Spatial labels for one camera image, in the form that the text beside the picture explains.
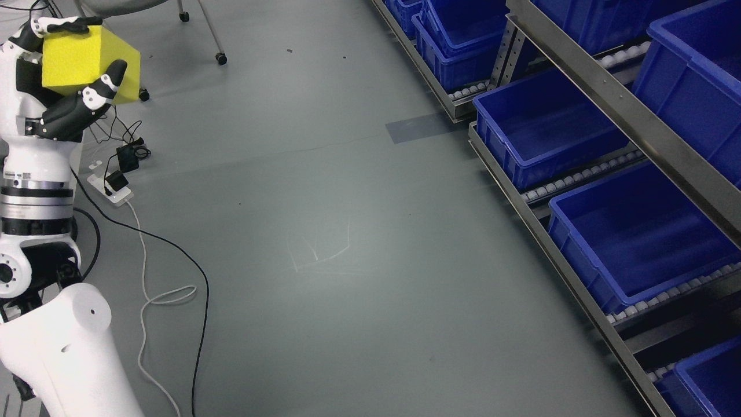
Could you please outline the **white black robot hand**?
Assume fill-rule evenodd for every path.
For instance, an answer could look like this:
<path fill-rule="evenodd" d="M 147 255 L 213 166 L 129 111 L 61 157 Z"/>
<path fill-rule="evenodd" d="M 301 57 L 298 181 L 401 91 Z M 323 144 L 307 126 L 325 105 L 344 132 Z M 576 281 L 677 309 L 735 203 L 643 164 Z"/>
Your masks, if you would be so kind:
<path fill-rule="evenodd" d="M 109 110 L 126 61 L 116 59 L 95 82 L 63 96 L 42 86 L 42 46 L 51 34 L 87 34 L 94 17 L 30 17 L 2 44 L 2 140 L 9 153 L 3 179 L 15 188 L 71 185 L 71 154 L 84 129 Z"/>

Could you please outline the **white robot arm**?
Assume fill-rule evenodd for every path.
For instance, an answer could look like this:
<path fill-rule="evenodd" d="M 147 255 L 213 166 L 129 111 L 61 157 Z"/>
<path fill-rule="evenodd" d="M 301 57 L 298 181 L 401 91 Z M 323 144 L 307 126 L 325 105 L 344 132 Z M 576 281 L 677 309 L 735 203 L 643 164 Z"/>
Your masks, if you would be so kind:
<path fill-rule="evenodd" d="M 40 400 L 50 416 L 143 416 L 111 307 L 80 271 L 71 181 L 68 166 L 3 180 L 2 366 L 21 401 Z"/>

